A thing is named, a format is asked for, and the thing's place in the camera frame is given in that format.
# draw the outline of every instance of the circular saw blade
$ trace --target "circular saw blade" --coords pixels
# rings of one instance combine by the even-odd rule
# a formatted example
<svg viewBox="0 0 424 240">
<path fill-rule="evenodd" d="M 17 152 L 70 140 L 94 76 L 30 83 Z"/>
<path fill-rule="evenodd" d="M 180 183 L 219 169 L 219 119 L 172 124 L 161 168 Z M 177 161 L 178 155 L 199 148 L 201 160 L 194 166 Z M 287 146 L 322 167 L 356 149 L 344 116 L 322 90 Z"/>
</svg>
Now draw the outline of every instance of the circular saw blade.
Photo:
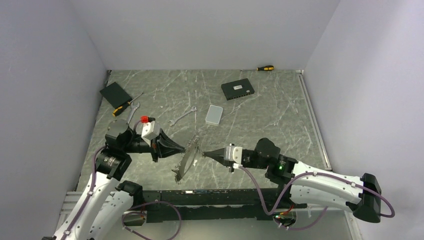
<svg viewBox="0 0 424 240">
<path fill-rule="evenodd" d="M 181 161 L 175 166 L 175 169 L 172 169 L 175 173 L 175 182 L 177 184 L 180 183 L 181 179 L 183 179 L 184 175 L 186 175 L 193 165 L 196 154 L 199 151 L 199 139 L 199 135 L 197 134 L 191 138 L 185 148 L 185 153 L 182 156 Z"/>
</svg>

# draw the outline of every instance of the floor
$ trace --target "floor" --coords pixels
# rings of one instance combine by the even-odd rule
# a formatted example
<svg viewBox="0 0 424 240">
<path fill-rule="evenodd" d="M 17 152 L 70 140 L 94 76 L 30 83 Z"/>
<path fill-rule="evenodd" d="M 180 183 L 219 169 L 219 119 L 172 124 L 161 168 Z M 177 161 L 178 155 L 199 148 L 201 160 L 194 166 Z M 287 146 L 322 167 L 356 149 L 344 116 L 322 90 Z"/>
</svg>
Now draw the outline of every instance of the floor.
<svg viewBox="0 0 424 240">
<path fill-rule="evenodd" d="M 255 93 L 227 101 L 221 84 L 248 78 Z M 109 84 L 117 82 L 131 96 L 144 92 L 138 100 L 140 108 L 131 126 L 142 115 L 155 117 L 165 133 L 182 146 L 194 134 L 200 136 L 200 150 L 212 151 L 230 143 L 253 149 L 261 138 L 269 138 L 281 154 L 296 158 L 311 166 L 324 169 L 315 130 L 311 123 L 305 95 L 294 70 L 270 72 L 240 70 L 116 70 Z M 205 122 L 210 105 L 223 107 L 219 126 Z M 175 126 L 168 121 L 180 116 L 192 106 L 197 112 L 181 119 Z M 102 100 L 91 142 L 81 171 L 77 191 L 87 184 L 91 173 L 91 158 L 105 143 L 108 124 L 114 120 L 113 108 Z M 119 118 L 126 119 L 130 110 Z M 181 155 L 159 159 L 154 163 L 149 154 L 131 154 L 132 163 L 122 180 L 130 180 L 145 190 L 240 189 L 253 188 L 249 177 L 242 171 L 229 173 L 228 169 L 210 158 L 196 156 L 196 165 L 176 184 L 171 169 Z M 275 184 L 264 177 L 264 170 L 251 172 L 262 188 Z"/>
</svg>

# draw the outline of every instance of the purple cable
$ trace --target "purple cable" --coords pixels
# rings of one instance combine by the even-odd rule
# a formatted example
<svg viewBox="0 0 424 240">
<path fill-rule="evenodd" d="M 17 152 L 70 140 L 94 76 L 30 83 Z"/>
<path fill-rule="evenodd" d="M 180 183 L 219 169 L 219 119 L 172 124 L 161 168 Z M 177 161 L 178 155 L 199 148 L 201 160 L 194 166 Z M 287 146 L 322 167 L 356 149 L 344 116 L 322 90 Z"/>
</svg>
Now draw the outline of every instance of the purple cable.
<svg viewBox="0 0 424 240">
<path fill-rule="evenodd" d="M 136 132 L 137 130 L 137 126 L 141 123 L 141 120 L 138 120 L 135 124 L 134 124 L 134 128 L 132 130 L 134 130 L 134 132 Z"/>
<path fill-rule="evenodd" d="M 268 216 L 270 216 L 270 215 L 272 215 L 275 211 L 276 211 L 276 209 L 277 209 L 277 206 L 278 206 L 278 204 L 279 204 L 279 202 L 280 202 L 280 200 L 281 200 L 281 198 L 283 197 L 283 195 L 284 195 L 284 193 L 287 191 L 287 189 L 293 184 L 293 182 L 294 181 L 296 181 L 297 179 L 299 179 L 299 178 L 301 178 L 301 177 L 305 177 L 305 176 L 310 176 L 310 175 L 314 175 L 314 173 L 313 172 L 304 172 L 304 173 L 301 173 L 301 174 L 299 174 L 299 175 L 297 175 L 297 176 L 295 176 L 294 178 L 292 178 L 286 185 L 285 185 L 285 187 L 283 188 L 283 190 L 281 191 L 281 193 L 280 193 L 280 195 L 278 196 L 278 198 L 277 198 L 277 200 L 275 201 L 275 204 L 274 204 L 274 206 L 272 207 L 272 209 L 271 209 L 271 211 L 268 211 L 267 210 L 267 206 L 265 205 L 265 200 L 264 200 L 264 196 L 262 195 L 262 191 L 261 191 L 261 187 L 259 187 L 259 184 L 258 184 L 258 182 L 256 181 L 256 179 L 255 179 L 255 177 L 253 177 L 253 175 L 251 174 L 251 172 L 250 171 L 248 171 L 246 168 L 244 168 L 244 167 L 242 167 L 242 166 L 239 166 L 239 168 L 241 169 L 241 170 L 243 170 L 250 178 L 251 178 L 251 180 L 252 180 L 252 182 L 253 182 L 253 184 L 255 185 L 255 187 L 256 187 L 256 190 L 257 190 L 257 193 L 258 193 L 258 195 L 259 195 L 259 198 L 260 198 L 260 203 L 262 204 L 262 208 L 263 208 L 263 211 L 265 212 L 265 214 L 266 215 L 268 215 Z M 346 180 L 346 179 L 343 179 L 343 178 L 341 178 L 341 177 L 338 177 L 338 176 L 333 176 L 333 175 L 331 175 L 331 174 L 328 174 L 328 173 L 324 173 L 324 172 L 317 172 L 316 173 L 316 175 L 320 175 L 320 176 L 325 176 L 325 177 L 329 177 L 329 178 L 333 178 L 333 179 L 336 179 L 336 180 L 339 180 L 339 181 L 341 181 L 341 182 L 344 182 L 344 183 L 346 183 L 346 184 L 349 184 L 349 185 L 351 185 L 353 182 L 351 182 L 351 181 L 349 181 L 349 180 Z M 380 216 L 382 216 L 382 217 L 386 217 L 386 218 L 393 218 L 394 216 L 395 216 L 395 209 L 393 208 L 393 206 L 390 204 L 390 202 L 385 198 L 385 197 L 383 197 L 381 194 L 379 194 L 379 193 L 377 193 L 377 192 L 375 192 L 375 191 L 373 191 L 373 190 L 371 190 L 371 189 L 369 189 L 368 187 L 365 187 L 365 186 L 361 186 L 361 185 L 355 185 L 355 187 L 357 187 L 357 188 L 360 188 L 360 189 L 362 189 L 362 190 L 365 190 L 365 191 L 367 191 L 367 192 L 369 192 L 369 193 L 371 193 L 371 194 L 373 194 L 373 195 L 375 195 L 375 196 L 377 196 L 378 198 L 380 198 L 381 200 L 383 200 L 383 202 L 385 202 L 386 204 L 387 204 L 387 206 L 388 206 L 388 208 L 390 209 L 390 211 L 391 211 L 391 214 L 390 215 L 387 215 L 387 214 L 382 214 L 382 213 L 380 213 Z M 327 210 L 327 208 L 324 208 L 324 210 L 322 211 L 322 213 L 319 215 L 319 219 L 321 219 L 322 218 L 322 216 L 324 215 L 324 213 L 325 213 L 325 211 Z M 312 224 L 310 224 L 310 225 L 308 225 L 307 226 L 307 228 L 310 228 L 310 227 L 312 227 L 313 225 L 315 225 L 317 223 L 317 221 L 314 221 Z"/>
<path fill-rule="evenodd" d="M 105 146 L 102 146 L 99 149 L 97 149 L 95 151 L 95 153 L 94 153 L 93 158 L 92 158 L 92 178 L 91 178 L 91 185 L 90 185 L 89 192 L 92 192 L 94 190 L 94 187 L 95 187 L 95 184 L 96 184 L 96 157 L 97 157 L 97 154 L 99 154 L 99 152 L 101 150 L 103 150 L 104 148 L 105 148 Z M 81 204 L 81 207 L 76 212 L 76 214 L 73 217 L 72 221 L 70 221 L 70 223 L 67 226 L 65 232 L 66 231 L 71 231 L 72 227 L 75 225 L 75 223 L 77 222 L 77 220 L 80 218 L 81 214 L 83 213 L 84 209 L 86 208 L 86 205 L 89 203 L 90 197 L 91 197 L 91 195 L 90 194 L 87 194 L 87 196 L 84 199 L 84 202 Z M 62 238 L 60 240 L 65 240 L 67 236 L 68 235 L 66 235 L 65 233 L 63 233 Z"/>
<path fill-rule="evenodd" d="M 152 204 L 167 204 L 167 205 L 169 205 L 171 208 L 173 208 L 173 209 L 175 210 L 176 214 L 178 215 L 178 219 L 179 219 L 178 229 L 176 230 L 175 234 L 174 234 L 173 236 L 171 236 L 170 238 L 168 238 L 167 240 L 172 240 L 172 239 L 174 239 L 174 238 L 178 235 L 178 233 L 180 232 L 180 230 L 181 230 L 181 225 L 183 224 L 183 222 L 182 222 L 182 221 L 183 221 L 183 219 L 181 218 L 181 214 L 180 214 L 180 212 L 178 211 L 178 209 L 177 209 L 174 205 L 172 205 L 171 203 L 169 203 L 169 202 L 167 202 L 167 201 L 151 201 L 151 202 L 143 203 L 143 204 L 141 204 L 141 205 L 133 206 L 133 207 L 131 207 L 131 208 L 130 208 L 130 209 L 128 209 L 128 210 L 133 210 L 133 209 L 137 209 L 137 208 L 140 208 L 140 207 L 143 207 L 143 206 L 147 206 L 147 205 L 152 205 Z M 126 217 L 127 215 L 132 215 L 132 214 L 140 214 L 140 212 L 137 212 L 137 211 L 131 211 L 131 212 L 128 212 L 128 213 L 126 213 L 126 214 L 122 215 L 122 218 L 121 218 L 122 226 L 123 226 L 126 230 L 128 230 L 128 231 L 130 231 L 131 233 L 133 233 L 133 234 L 135 234 L 135 235 L 139 236 L 140 238 L 143 238 L 143 239 L 145 239 L 145 240 L 152 240 L 152 239 L 150 239 L 150 238 L 148 238 L 148 237 L 145 237 L 145 236 L 141 235 L 141 234 L 140 234 L 140 233 L 138 233 L 137 231 L 134 231 L 134 230 L 132 230 L 131 228 L 129 228 L 129 227 L 127 227 L 127 226 L 125 226 L 125 224 L 124 224 L 124 219 L 125 219 L 125 217 Z"/>
</svg>

